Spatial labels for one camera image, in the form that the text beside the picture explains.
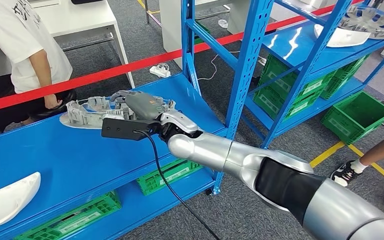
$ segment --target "person's hand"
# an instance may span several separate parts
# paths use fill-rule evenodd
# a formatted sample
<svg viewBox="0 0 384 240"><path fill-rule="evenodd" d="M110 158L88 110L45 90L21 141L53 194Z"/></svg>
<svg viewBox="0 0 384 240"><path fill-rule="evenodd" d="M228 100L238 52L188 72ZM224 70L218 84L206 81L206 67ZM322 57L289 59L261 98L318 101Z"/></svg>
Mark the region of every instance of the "person's hand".
<svg viewBox="0 0 384 240"><path fill-rule="evenodd" d="M58 100L55 94L44 96L45 108L54 109L63 103L63 100Z"/></svg>

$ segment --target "red barrier rope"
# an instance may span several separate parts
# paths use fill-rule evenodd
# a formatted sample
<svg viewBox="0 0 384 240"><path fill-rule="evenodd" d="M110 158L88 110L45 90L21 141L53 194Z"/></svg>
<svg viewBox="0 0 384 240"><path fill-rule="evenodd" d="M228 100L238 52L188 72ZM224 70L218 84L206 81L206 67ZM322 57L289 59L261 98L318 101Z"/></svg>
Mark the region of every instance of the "red barrier rope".
<svg viewBox="0 0 384 240"><path fill-rule="evenodd" d="M361 2L361 0L353 0L352 1L353 4L359 3L359 2ZM334 9L334 7L335 7L334 5L327 6L327 7L315 10L312 13L315 15L323 15L323 14L331 12ZM272 30L282 28L282 27L285 27L285 26L288 26L288 25L291 25L294 23L304 21L304 20L306 20L306 18L303 16L295 16L295 17L292 17L292 18L289 18L286 20L270 23L267 25L267 28L265 31L266 32L272 31ZM240 41L243 37L244 37L244 33L241 32L241 33L237 33L237 34L218 38L217 41L222 45L226 45L226 44L230 44L230 43L233 43L236 41ZM199 53L199 52L202 52L202 51L205 51L208 49L210 49L210 47L204 42L195 45L195 53ZM116 76L119 76L119 75L122 75L122 74L125 74L128 72L132 72L132 71L135 71L138 69L157 65L159 63L167 62L167 61L170 61L170 60L173 60L176 58L180 58L181 56L182 56L182 50L179 49L179 50L163 53L160 55L144 58L144 59L141 59L139 61L131 62L131 63L125 64L125 65L112 67L112 68L109 68L109 69L106 69L103 71L99 71L99 72L95 72L92 74L88 74L85 76L80 76L80 77L77 77L77 78L74 78L74 79L71 79L68 81L59 82L59 83L56 83L53 85L41 87L41 88L34 89L31 91L26 91L26 92L23 92L20 94L2 97L2 98L0 98L0 109L7 108L7 107L17 105L17 104L21 104L21 103L31 101L34 99L42 98L42 97L50 95L50 94L63 92L66 90L78 88L78 87L89 85L92 83L97 83L97 82L100 82L102 80L113 78L113 77L116 77Z"/></svg>

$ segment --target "green crate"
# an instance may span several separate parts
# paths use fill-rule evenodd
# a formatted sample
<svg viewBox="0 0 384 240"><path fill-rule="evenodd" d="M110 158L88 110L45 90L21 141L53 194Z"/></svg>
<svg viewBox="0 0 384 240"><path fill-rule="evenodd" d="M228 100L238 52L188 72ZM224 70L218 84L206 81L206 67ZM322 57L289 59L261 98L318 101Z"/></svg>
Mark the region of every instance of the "green crate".
<svg viewBox="0 0 384 240"><path fill-rule="evenodd" d="M336 93L345 83L347 83L349 79L354 76L354 74L356 74L368 57L369 55L366 55L365 57L338 69L331 80L326 84L326 87L320 97L326 100L330 99L334 93Z"/></svg>
<svg viewBox="0 0 384 240"><path fill-rule="evenodd" d="M173 183L191 173L196 172L202 167L202 165L186 159L177 159L176 161L163 166L161 170L164 173L165 179L169 183ZM166 185L158 170L143 175L136 181L145 196L162 189Z"/></svg>
<svg viewBox="0 0 384 240"><path fill-rule="evenodd" d="M321 122L349 145L384 122L384 105L361 91L333 105Z"/></svg>
<svg viewBox="0 0 384 240"><path fill-rule="evenodd" d="M121 207L115 191L110 191L66 214L18 235L14 240L60 240L114 213Z"/></svg>
<svg viewBox="0 0 384 240"><path fill-rule="evenodd" d="M334 93L336 93L345 83L348 82L349 79L345 78L337 78L333 76L329 83L327 83L326 87L324 90L321 92L320 97L328 100L330 99Z"/></svg>
<svg viewBox="0 0 384 240"><path fill-rule="evenodd" d="M278 60L277 58L273 57L272 55L269 55L267 58L267 64L266 67L264 67L264 70L261 74L260 81L258 85L264 84L268 82L269 80L277 77L278 75L282 74L283 72L287 71L289 67L285 65L283 62ZM335 74L335 72L331 72L323 77L320 77L318 79L315 79L307 84L305 84L302 87L302 90L298 93L296 96L296 99L303 99L306 96L318 92L319 90L322 90L325 88L325 86L329 83L332 76ZM275 82L269 84L269 86L276 91L280 97L285 100L292 88L292 86L295 83L295 80L297 79L298 74L295 72L291 72L287 74L286 76L276 80Z"/></svg>
<svg viewBox="0 0 384 240"><path fill-rule="evenodd" d="M208 34L210 34L210 30L208 28L206 28L204 25L202 25L201 23L199 22L196 22L199 26L201 26L201 28L203 28ZM200 43L203 43L204 41L200 38L200 36L196 35L195 34L195 37L193 38L193 41L194 41L194 44L200 44Z"/></svg>
<svg viewBox="0 0 384 240"><path fill-rule="evenodd" d="M319 95L322 93L323 89L318 90L304 98L296 99L291 107L289 108L287 114L284 117L284 121L292 117L296 113L310 107L317 100ZM258 94L254 95L254 102L262 108L273 120L278 115L281 107L284 104L284 100L280 98L279 94L273 90L271 87L263 87Z"/></svg>

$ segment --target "gray carpet floor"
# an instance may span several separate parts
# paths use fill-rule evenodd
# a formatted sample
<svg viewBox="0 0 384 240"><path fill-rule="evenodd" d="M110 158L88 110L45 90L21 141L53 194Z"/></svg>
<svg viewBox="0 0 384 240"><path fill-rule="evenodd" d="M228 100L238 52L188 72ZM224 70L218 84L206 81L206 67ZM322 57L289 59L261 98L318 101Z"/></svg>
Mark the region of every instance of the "gray carpet floor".
<svg viewBox="0 0 384 240"><path fill-rule="evenodd" d="M164 53L161 28L152 22L146 23L145 11L137 0L108 0L118 20L121 36L130 62ZM149 8L158 10L158 0L149 0ZM223 10L223 8L209 9L199 12L206 15ZM218 25L219 19L228 19L227 15L220 15L200 21L210 29L215 37L226 36L229 33ZM72 45L73 42L61 43ZM238 51L241 43L234 42L226 46L230 51ZM67 53L73 65L74 77L97 72L120 64L112 42L101 43ZM199 78L208 78L214 68L210 64L215 53L211 50L195 55L195 65ZM212 80L201 80L200 87L203 98L214 110L216 115L224 121L227 112L234 71L220 58L214 63L217 73ZM178 73L177 65L168 62L172 74ZM365 64L361 76L368 72L371 64ZM257 66L255 75L259 75L261 66ZM134 71L133 78L136 85L146 84L157 79L149 73L149 69ZM126 76L118 76L99 83L79 87L79 99L90 96L108 96L120 89L129 89ZM384 100L384 94L368 87L372 96ZM247 110L244 113L257 123ZM320 124L323 113L294 127L285 134L277 137L270 145L271 149L278 149L297 155L311 161L325 150L336 144L339 139L327 128ZM240 122L236 134L237 141L251 146L259 146L261 140L248 126ZM355 146L363 152L369 150L380 140L384 139L384 127L371 132L359 140ZM315 168L317 174L328 176L344 161L357 159L358 156L343 147L331 157ZM384 161L379 163L384 168ZM384 177L374 168L369 167L364 174L353 182L349 188L367 201L384 211ZM289 214L278 212L264 205L249 189L236 179L225 176L221 186L221 193L215 196L198 194L187 201L192 209L200 215L207 224L223 240L307 240L311 237L300 227L298 222ZM181 205L163 213L155 219L143 224L131 232L121 236L120 240L209 240L211 235L200 223Z"/></svg>

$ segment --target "white t-shirt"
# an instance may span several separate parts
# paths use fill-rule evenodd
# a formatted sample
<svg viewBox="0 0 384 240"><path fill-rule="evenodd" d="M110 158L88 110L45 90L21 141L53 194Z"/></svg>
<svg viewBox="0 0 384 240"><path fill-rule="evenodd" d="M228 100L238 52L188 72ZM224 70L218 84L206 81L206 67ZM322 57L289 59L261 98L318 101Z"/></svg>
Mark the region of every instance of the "white t-shirt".
<svg viewBox="0 0 384 240"><path fill-rule="evenodd" d="M52 83L69 80L73 72L63 50L27 0L0 0L0 49L11 61L11 81L18 94L41 87L29 57L42 49L47 53Z"/></svg>

